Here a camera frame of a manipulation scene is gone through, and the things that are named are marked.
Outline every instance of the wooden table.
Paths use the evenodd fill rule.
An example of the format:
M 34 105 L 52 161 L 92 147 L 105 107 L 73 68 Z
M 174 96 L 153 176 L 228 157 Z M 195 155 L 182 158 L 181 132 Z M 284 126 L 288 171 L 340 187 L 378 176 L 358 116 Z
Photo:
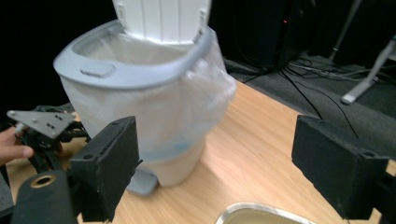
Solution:
M 210 224 L 238 202 L 264 203 L 319 224 L 347 223 L 291 162 L 298 114 L 238 83 L 224 119 L 207 135 L 204 154 L 191 176 L 146 197 L 125 191 L 113 224 Z M 35 172 L 26 161 L 13 161 L 7 168 L 15 198 L 21 182 Z M 394 161 L 389 172 L 396 174 Z M 350 223 L 376 224 L 379 218 L 374 210 L 370 220 Z

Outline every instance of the trash can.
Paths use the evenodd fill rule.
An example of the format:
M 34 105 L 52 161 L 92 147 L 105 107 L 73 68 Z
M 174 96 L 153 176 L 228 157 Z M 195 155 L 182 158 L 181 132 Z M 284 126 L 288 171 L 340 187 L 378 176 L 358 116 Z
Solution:
M 114 0 L 119 19 L 76 38 L 53 66 L 90 137 L 113 120 L 136 117 L 143 160 L 136 171 L 170 187 L 200 160 L 205 135 L 222 119 L 236 83 L 226 72 L 216 33 L 205 23 L 207 1 L 155 1 L 150 8 L 160 16 L 177 14 L 174 25 L 163 25 L 137 2 L 146 4 Z M 162 30 L 150 32 L 156 23 Z M 152 186 L 139 176 L 128 189 L 150 193 Z

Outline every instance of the trash can lid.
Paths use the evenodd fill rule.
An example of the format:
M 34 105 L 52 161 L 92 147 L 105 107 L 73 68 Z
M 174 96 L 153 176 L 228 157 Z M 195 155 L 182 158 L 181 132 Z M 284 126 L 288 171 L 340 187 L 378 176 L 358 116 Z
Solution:
M 60 77 L 91 87 L 112 90 L 156 87 L 186 74 L 211 50 L 214 31 L 207 25 L 203 29 L 194 44 L 155 44 L 152 50 L 153 43 L 147 46 L 143 42 L 149 41 L 135 43 L 122 31 L 119 21 L 110 21 L 73 40 L 55 58 L 53 67 Z
M 113 0 L 125 33 L 163 44 L 190 44 L 207 24 L 211 0 Z

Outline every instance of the plastic bag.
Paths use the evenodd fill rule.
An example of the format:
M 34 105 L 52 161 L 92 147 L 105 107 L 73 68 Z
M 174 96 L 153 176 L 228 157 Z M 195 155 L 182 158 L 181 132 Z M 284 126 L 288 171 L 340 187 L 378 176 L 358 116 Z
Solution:
M 66 78 L 61 81 L 90 137 L 113 120 L 135 116 L 143 161 L 171 159 L 203 139 L 223 118 L 236 92 L 235 80 L 225 70 L 216 36 L 210 51 L 189 71 L 157 87 L 114 90 Z

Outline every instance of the black curtain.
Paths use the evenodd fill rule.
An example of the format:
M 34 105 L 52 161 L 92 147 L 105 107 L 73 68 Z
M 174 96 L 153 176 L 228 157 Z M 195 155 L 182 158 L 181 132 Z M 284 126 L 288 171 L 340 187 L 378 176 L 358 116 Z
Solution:
M 0 1 L 0 121 L 7 111 L 68 103 L 53 60 L 79 35 L 117 18 L 111 0 Z
M 223 56 L 272 67 L 283 41 L 283 22 L 292 0 L 212 0 L 209 26 Z
M 317 0 L 310 55 L 330 57 L 354 1 Z M 338 64 L 372 67 L 396 33 L 395 0 L 362 0 L 333 58 Z

